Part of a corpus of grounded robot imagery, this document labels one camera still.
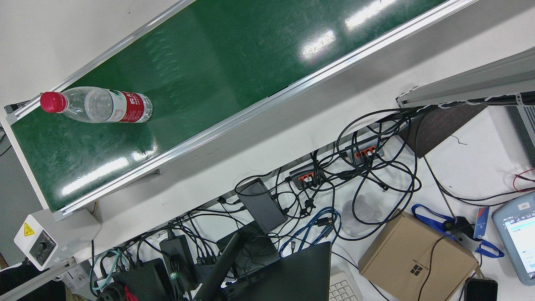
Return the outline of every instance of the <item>orange connector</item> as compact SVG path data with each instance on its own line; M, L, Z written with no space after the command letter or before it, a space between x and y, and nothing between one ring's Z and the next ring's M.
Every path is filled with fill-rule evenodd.
M360 158L361 156L369 156L373 154L374 151L375 151L375 146L370 146L367 149L361 150L360 153L356 153L355 158Z
M299 180L299 182L307 182L305 181L306 178L314 178L315 175L316 175L315 172L309 172L308 174L297 178L297 180Z

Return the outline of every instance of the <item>tablet screen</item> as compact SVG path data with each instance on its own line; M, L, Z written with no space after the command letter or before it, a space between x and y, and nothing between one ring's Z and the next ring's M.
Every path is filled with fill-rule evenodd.
M528 274L535 278L535 210L506 219L504 225Z

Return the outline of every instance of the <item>cardboard box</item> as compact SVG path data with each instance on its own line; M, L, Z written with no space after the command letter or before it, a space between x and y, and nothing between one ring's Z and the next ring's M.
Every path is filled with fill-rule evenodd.
M358 261L360 273L400 301L416 301L429 274L433 245L443 235L403 212L387 223ZM449 300L478 266L467 249L446 237L433 252L421 301Z

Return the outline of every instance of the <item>blue lanyard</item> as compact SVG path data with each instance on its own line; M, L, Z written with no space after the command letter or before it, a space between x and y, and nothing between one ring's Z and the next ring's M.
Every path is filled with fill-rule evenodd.
M426 209L429 213L431 213L431 214L433 214L433 215L435 215L435 216L437 216L437 217L439 217L441 219L446 220L447 222L455 223L455 219L453 217L437 213L437 212L425 207L422 204L415 204L411 208L412 215L414 215L414 217L416 217L417 219L419 219L420 221L422 221L423 223L425 223L429 227L431 227L431 228L435 229L436 231L440 232L441 234L450 235L450 236L448 236L450 239L460 243L462 246L464 246L468 250L476 252L476 253L479 253L479 254L484 255L484 256L487 256L489 258L500 258L500 257L504 256L504 253L502 251L500 251L500 249L498 249L495 245L491 244L490 242L488 242L488 241L486 241L484 239L478 239L478 238L469 237L466 234L461 233L461 232L457 232L456 234L453 234L453 235L451 233L448 233L444 229L444 223L443 222L439 222L439 221L436 221L434 219L430 219L429 217L425 217L425 216L423 216L421 214L417 214L416 213L416 209L418 209L420 207ZM489 251L481 248L481 246L486 246L486 247L494 250L497 254L489 252Z

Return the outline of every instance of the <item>warning sticker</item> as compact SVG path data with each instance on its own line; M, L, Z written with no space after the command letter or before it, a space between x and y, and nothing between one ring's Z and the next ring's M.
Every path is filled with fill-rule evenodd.
M24 223L24 236L30 236L35 234L35 232L30 228L27 223Z

